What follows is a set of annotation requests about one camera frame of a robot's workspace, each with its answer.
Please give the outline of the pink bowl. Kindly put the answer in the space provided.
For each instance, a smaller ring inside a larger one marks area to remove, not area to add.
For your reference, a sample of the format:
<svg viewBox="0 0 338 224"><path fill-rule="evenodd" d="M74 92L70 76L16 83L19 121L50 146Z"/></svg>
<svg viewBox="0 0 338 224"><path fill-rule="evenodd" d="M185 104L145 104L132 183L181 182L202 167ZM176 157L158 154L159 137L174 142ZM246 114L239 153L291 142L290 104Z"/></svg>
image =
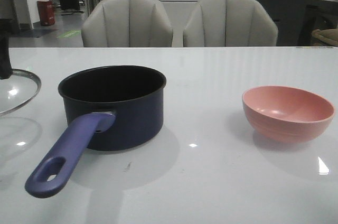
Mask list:
<svg viewBox="0 0 338 224"><path fill-rule="evenodd" d="M335 108L327 99L288 86L259 86L242 95L249 124L260 134L283 143L308 142L331 123Z"/></svg>

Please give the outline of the glass lid blue knob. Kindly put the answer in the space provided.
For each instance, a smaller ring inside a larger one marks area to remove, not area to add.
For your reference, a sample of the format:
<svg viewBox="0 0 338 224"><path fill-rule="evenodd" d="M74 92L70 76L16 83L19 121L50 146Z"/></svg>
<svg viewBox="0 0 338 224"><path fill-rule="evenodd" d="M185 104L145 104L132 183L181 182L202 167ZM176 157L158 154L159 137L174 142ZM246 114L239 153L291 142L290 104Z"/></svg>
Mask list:
<svg viewBox="0 0 338 224"><path fill-rule="evenodd" d="M41 85L41 79L36 74L12 69L7 79L1 79L1 116L28 104L40 92Z"/></svg>

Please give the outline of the dark blue saucepan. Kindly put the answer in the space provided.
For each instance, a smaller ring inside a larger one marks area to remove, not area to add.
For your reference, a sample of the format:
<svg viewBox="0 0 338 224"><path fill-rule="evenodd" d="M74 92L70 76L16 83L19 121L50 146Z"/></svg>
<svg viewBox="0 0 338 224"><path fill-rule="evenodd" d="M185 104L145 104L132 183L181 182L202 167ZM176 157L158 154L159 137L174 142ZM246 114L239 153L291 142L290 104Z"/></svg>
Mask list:
<svg viewBox="0 0 338 224"><path fill-rule="evenodd" d="M68 182L83 151L127 150L155 137L163 126L165 76L152 68L122 65L76 72L58 86L67 128L25 183L49 198Z"/></svg>

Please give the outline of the left grey chair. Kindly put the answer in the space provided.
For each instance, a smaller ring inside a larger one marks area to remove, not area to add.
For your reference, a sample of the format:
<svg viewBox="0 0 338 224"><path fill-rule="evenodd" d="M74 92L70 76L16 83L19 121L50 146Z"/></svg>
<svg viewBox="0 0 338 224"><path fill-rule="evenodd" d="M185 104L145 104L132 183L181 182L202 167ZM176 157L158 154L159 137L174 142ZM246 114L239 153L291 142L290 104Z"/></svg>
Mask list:
<svg viewBox="0 0 338 224"><path fill-rule="evenodd" d="M159 0L102 0L85 20L86 48L171 47L173 28Z"/></svg>

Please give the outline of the grey chair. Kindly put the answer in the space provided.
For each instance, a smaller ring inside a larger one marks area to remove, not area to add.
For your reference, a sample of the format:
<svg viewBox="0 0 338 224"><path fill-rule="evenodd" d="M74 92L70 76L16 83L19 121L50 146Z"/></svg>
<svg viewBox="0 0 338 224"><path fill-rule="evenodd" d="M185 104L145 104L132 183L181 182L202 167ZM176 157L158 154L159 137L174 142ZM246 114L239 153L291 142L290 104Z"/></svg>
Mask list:
<svg viewBox="0 0 338 224"><path fill-rule="evenodd" d="M278 27L257 0L201 0L183 30L184 47L276 46Z"/></svg>
<svg viewBox="0 0 338 224"><path fill-rule="evenodd" d="M86 48L171 47L173 28L159 0L102 0L85 20Z"/></svg>

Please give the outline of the right grey chair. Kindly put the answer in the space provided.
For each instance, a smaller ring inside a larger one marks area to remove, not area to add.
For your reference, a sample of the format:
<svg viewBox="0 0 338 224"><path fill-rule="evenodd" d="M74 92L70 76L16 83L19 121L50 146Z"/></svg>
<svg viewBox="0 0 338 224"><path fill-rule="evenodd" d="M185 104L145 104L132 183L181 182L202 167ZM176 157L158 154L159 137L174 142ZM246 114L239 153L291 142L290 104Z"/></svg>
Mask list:
<svg viewBox="0 0 338 224"><path fill-rule="evenodd" d="M276 46L278 27L257 0L201 0L183 30L184 47Z"/></svg>

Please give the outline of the red trash bin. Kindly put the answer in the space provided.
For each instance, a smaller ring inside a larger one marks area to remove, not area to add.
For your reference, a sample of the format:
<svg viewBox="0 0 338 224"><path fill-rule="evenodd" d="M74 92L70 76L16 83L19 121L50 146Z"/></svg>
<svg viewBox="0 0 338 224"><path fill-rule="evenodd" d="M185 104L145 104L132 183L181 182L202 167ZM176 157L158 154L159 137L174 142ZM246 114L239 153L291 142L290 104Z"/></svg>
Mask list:
<svg viewBox="0 0 338 224"><path fill-rule="evenodd" d="M50 0L37 1L37 9L42 26L51 26L55 24L53 4Z"/></svg>

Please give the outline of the dark side table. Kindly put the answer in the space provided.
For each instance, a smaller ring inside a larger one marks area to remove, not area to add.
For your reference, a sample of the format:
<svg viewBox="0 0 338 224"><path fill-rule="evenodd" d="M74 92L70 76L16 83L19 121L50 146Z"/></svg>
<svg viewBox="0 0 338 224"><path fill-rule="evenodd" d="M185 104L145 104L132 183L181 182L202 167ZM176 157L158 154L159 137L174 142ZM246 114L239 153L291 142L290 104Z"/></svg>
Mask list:
<svg viewBox="0 0 338 224"><path fill-rule="evenodd" d="M310 46L316 29L337 28L337 0L308 0L298 36L298 45Z"/></svg>

